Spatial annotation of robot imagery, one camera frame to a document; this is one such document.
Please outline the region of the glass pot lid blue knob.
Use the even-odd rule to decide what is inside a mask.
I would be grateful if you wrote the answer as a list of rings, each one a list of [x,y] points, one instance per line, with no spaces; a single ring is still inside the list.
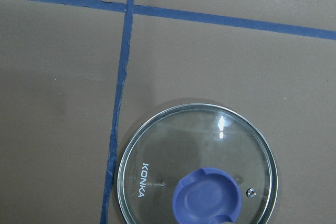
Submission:
[[[267,223],[278,175],[249,121],[202,103],[166,109],[131,137],[117,192],[126,223]]]

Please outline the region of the brown paper table cover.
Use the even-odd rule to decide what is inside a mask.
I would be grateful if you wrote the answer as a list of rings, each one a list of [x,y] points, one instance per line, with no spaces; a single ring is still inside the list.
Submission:
[[[99,223],[126,0],[1,0],[1,223]],[[135,0],[118,155],[154,114],[230,108],[278,168],[271,223],[335,223],[335,0]]]

